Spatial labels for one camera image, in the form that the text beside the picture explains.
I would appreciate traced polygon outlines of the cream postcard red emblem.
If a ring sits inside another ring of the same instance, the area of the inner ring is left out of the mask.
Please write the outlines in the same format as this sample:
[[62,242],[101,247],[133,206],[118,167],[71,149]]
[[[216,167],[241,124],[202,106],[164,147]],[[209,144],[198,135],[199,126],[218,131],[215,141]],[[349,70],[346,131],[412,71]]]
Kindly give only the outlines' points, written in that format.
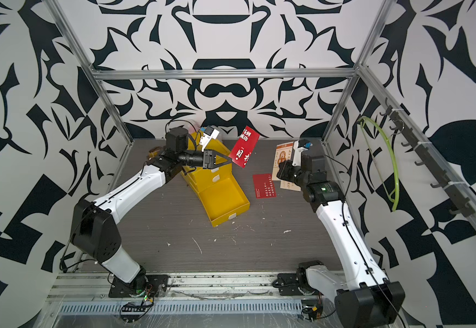
[[275,156],[273,161],[272,181],[279,181],[277,173],[279,172],[279,165],[284,161],[290,161],[293,158],[293,151],[295,150],[295,142],[286,142],[276,146]]

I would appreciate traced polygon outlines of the dark red postcard white text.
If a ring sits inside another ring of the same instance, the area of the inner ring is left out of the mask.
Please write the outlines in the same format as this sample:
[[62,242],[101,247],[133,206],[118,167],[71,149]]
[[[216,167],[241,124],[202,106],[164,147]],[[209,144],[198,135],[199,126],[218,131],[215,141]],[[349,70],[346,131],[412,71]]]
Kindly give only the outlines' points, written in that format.
[[259,139],[260,134],[252,127],[246,126],[229,154],[232,162],[240,168],[244,168],[250,160]]

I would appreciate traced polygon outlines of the yellow bottom drawer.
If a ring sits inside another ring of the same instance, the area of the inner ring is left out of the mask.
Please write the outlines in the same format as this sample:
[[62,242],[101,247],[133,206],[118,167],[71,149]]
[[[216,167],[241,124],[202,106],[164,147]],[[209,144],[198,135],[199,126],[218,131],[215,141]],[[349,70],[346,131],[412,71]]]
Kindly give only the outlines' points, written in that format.
[[234,176],[217,181],[197,196],[213,227],[233,220],[250,209],[250,201]]

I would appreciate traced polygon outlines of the beige postcard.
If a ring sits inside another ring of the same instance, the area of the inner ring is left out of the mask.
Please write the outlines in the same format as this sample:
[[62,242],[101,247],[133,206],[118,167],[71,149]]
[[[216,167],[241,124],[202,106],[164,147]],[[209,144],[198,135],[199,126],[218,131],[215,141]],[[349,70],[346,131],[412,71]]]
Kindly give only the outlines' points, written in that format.
[[288,181],[281,180],[280,181],[280,188],[290,191],[300,192],[301,187],[297,186],[295,183],[290,183]]

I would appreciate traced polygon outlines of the yellow plastic drawer cabinet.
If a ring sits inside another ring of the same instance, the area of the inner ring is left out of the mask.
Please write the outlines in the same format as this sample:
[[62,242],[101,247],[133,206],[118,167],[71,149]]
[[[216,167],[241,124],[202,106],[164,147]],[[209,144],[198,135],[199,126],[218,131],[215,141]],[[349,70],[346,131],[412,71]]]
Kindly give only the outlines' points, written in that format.
[[202,150],[202,136],[193,133],[188,139],[188,149],[181,155],[181,176],[197,192],[204,191],[232,175],[230,151],[219,139],[211,139]]

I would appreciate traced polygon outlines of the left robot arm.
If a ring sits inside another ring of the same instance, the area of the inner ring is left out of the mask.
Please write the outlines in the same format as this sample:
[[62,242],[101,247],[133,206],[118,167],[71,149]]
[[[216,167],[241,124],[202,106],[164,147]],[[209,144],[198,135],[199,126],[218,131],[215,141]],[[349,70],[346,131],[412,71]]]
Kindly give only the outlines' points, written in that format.
[[207,149],[207,143],[206,137],[193,137],[186,128],[172,128],[165,135],[165,146],[138,173],[108,194],[75,206],[69,242],[107,269],[130,295],[142,295],[148,280],[145,269],[123,249],[118,224],[135,205],[176,175],[231,164],[231,158]]

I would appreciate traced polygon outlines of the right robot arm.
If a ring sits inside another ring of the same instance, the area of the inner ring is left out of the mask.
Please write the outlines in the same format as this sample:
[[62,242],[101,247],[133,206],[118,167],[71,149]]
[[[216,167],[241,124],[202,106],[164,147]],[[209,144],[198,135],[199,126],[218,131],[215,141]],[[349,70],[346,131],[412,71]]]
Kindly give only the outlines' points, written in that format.
[[321,293],[333,301],[343,327],[380,327],[404,324],[400,310],[405,292],[399,282],[389,280],[366,247],[340,186],[329,180],[321,156],[302,155],[279,165],[277,178],[301,188],[303,197],[324,225],[338,254],[344,280],[318,262],[299,268],[301,287]]

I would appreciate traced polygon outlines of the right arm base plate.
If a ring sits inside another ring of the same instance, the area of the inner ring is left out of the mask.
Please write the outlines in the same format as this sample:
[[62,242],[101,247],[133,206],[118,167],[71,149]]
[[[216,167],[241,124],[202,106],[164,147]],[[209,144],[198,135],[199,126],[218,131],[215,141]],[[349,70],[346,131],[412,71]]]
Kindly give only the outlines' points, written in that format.
[[278,289],[281,296],[318,296],[334,299],[337,295],[336,278],[325,273],[311,271],[303,276],[296,273],[279,273],[272,282],[272,287]]

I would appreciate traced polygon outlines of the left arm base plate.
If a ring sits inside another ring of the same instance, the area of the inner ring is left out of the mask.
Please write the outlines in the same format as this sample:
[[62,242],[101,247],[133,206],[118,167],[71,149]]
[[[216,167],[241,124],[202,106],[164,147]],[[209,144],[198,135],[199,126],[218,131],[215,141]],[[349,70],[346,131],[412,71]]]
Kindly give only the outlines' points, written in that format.
[[111,288],[108,293],[109,298],[128,298],[128,297],[158,297],[164,294],[168,289],[167,275],[139,275],[134,281],[125,283],[114,276],[111,281]]

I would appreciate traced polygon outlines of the black wall hook rack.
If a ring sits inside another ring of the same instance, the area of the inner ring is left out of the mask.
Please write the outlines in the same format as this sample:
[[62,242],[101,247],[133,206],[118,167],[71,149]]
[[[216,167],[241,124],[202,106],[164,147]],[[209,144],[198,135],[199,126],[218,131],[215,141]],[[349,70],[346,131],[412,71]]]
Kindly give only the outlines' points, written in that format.
[[407,111],[396,107],[389,99],[385,99],[385,111],[381,114],[387,116],[393,123],[392,131],[401,134],[405,142],[402,146],[414,151],[419,160],[416,166],[424,166],[435,179],[430,186],[433,189],[442,189],[452,202],[451,215],[471,217],[476,214],[476,204],[471,199],[467,183],[456,176],[449,167],[449,163],[441,156],[434,144],[420,131],[417,124],[410,118]]

